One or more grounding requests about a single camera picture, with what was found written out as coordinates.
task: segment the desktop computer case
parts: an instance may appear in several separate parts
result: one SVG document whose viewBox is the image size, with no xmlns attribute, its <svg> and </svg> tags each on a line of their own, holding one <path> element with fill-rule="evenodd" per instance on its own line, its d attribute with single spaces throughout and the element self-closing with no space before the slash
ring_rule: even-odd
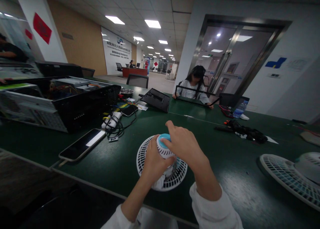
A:
<svg viewBox="0 0 320 229">
<path fill-rule="evenodd" d="M 38 78 L 36 80 L 50 81 L 51 79 Z M 72 133 L 114 105 L 121 90 L 119 85 L 83 78 L 76 79 L 103 87 L 57 100 L 0 90 L 0 114 L 10 120 Z M 33 80 L 26 79 L 24 82 L 32 84 Z"/>
</svg>

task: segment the open computer case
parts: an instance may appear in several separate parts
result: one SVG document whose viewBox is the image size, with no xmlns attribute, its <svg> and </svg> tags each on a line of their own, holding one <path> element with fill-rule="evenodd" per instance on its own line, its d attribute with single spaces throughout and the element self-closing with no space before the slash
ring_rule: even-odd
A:
<svg viewBox="0 0 320 229">
<path fill-rule="evenodd" d="M 114 105 L 120 89 L 71 76 L 9 81 L 0 86 L 0 115 L 72 133 Z"/>
</svg>

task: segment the metal bowl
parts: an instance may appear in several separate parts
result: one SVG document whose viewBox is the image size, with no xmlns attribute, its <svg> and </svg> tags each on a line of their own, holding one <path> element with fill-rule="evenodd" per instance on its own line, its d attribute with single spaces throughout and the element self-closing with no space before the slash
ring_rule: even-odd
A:
<svg viewBox="0 0 320 229">
<path fill-rule="evenodd" d="M 134 93 L 134 90 L 131 90 L 131 89 L 121 89 L 120 90 L 120 94 L 122 94 L 124 98 L 130 98 L 133 93 Z"/>
</svg>

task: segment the green table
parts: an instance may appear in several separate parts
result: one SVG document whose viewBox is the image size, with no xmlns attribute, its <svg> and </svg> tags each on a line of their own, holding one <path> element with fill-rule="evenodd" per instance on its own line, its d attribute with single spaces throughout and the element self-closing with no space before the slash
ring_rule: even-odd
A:
<svg viewBox="0 0 320 229">
<path fill-rule="evenodd" d="M 122 85 L 135 90 L 134 98 L 147 89 Z M 88 185 L 126 198 L 139 175 L 136 155 L 139 146 L 149 136 L 167 133 L 165 122 L 191 130 L 200 147 L 209 158 L 211 167 L 233 206 L 239 213 L 244 228 L 314 228 L 320 224 L 319 213 L 307 206 L 259 169 L 262 154 L 276 154 L 293 161 L 309 151 L 319 152 L 317 146 L 306 143 L 298 136 L 300 130 L 287 124 L 289 120 L 246 112 L 249 121 L 242 125 L 256 128 L 275 139 L 279 145 L 267 142 L 258 145 L 240 139 L 234 134 L 215 131 L 214 127 L 227 120 L 218 107 L 209 110 L 199 105 L 170 100 L 169 113 L 149 108 L 137 112 L 137 121 L 125 130 L 118 142 L 105 138 L 82 160 L 58 167 L 58 153 L 91 128 L 100 128 L 101 118 L 85 130 L 72 135 L 9 122 L 0 126 L 0 147 L 35 164 L 50 168 Z M 132 117 L 122 117 L 124 125 Z M 194 182 L 188 168 L 184 181 L 169 192 L 151 190 L 144 204 L 179 220 L 196 225 L 189 188 Z"/>
</svg>

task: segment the hand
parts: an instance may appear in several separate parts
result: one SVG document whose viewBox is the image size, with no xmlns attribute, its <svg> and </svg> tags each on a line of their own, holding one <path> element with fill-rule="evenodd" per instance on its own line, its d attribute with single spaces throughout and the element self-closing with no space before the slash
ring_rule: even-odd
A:
<svg viewBox="0 0 320 229">
<path fill-rule="evenodd" d="M 162 158 L 158 152 L 156 142 L 158 136 L 159 135 L 155 135 L 147 147 L 146 159 L 144 161 L 144 167 L 141 175 L 142 179 L 145 179 L 150 183 L 150 187 L 159 180 L 168 166 L 172 165 L 176 159 L 175 157 L 169 157 L 167 159 Z"/>
<path fill-rule="evenodd" d="M 161 139 L 161 141 L 188 165 L 201 163 L 205 155 L 200 149 L 194 134 L 183 127 L 175 126 L 172 121 L 167 121 L 166 126 L 169 130 L 171 142 L 167 139 Z"/>
</svg>

